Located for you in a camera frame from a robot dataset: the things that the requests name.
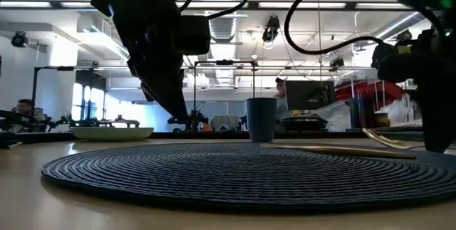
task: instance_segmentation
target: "white plate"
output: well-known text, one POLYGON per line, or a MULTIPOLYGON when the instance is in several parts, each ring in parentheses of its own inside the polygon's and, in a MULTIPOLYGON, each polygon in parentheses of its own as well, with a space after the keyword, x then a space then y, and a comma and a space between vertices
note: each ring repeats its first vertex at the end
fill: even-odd
POLYGON ((71 132, 84 140, 140 140, 154 132, 153 127, 72 127, 71 132))

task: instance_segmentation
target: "wooden table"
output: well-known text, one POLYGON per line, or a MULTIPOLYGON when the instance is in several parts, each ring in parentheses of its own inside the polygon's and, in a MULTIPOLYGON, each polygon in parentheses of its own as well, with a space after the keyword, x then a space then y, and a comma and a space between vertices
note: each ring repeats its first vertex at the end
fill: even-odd
MULTIPOLYGON (((61 189, 41 180, 41 166, 65 155, 126 145, 169 142, 226 142, 226 140, 147 140, 128 144, 55 142, 21 145, 12 150, 0 150, 0 229, 413 230, 456 228, 456 220, 454 220, 456 202, 431 207, 356 214, 302 216, 208 214, 156 209, 99 199, 61 189)), ((370 140, 277 140, 277 142, 377 145, 370 140)))

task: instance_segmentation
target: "monitor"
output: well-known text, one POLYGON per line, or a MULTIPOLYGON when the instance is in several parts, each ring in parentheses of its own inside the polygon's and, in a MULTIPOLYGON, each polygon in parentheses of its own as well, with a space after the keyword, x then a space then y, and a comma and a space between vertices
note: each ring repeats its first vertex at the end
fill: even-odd
POLYGON ((332 81, 285 81, 288 110, 316 110, 336 101, 332 81))

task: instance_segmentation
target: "desk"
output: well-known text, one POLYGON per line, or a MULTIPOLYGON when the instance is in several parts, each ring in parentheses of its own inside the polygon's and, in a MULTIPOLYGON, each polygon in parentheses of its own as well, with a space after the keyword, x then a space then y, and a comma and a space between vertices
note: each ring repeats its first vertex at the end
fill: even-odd
MULTIPOLYGON (((172 142, 223 142, 223 140, 145 140, 127 144, 55 142, 21 145, 12 150, 0 150, 0 229, 441 230, 455 228, 456 201, 430 207, 356 214, 308 216, 208 214, 156 209, 99 199, 88 194, 61 189, 41 180, 41 166, 65 155, 111 147, 172 142)), ((277 140, 276 142, 377 146, 374 141, 363 139, 277 140)))

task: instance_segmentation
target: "woven placemat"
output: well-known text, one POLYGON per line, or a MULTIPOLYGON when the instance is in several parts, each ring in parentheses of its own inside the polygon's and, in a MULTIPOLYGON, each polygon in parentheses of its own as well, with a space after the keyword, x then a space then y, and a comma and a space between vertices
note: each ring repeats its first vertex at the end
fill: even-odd
POLYGON ((344 211, 456 197, 456 157, 406 152, 417 159, 324 155, 254 143, 148 145, 69 155, 41 171, 57 184, 114 199, 193 209, 344 211))

